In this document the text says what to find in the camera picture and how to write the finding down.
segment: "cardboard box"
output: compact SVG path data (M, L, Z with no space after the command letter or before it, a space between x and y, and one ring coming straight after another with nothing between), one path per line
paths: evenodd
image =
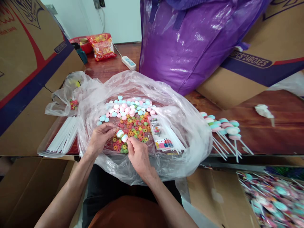
M187 180L191 204L218 227L260 228L236 173L198 168Z
M0 156L37 156L51 94L84 65L39 1L0 1Z
M247 51L234 50L196 90L229 109L304 69L303 0L271 2L243 39Z
M0 182L0 227L34 227L74 165L60 159L17 159Z

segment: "snack bag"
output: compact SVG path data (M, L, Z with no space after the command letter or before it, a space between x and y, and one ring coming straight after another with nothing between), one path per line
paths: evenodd
M95 60L105 60L117 55L114 53L112 37L110 33L101 33L97 35L87 36L90 44L94 48Z

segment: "box flap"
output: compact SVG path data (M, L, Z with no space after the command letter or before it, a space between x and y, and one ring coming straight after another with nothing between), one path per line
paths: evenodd
M198 168L187 179L191 204L217 226L260 227L236 173Z
M20 158L0 182L0 226L34 227L56 195L68 161Z

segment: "red stripe on box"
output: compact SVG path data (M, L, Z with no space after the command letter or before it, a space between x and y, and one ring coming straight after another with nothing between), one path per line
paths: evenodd
M288 63L294 63L294 62L301 62L304 61L304 57L292 59L292 60L282 60L282 61L275 61L274 65L282 65L282 64L288 64Z

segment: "purple woven bag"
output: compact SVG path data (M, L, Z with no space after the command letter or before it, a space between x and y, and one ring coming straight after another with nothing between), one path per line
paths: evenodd
M219 67L269 0L141 0L140 73L181 95Z

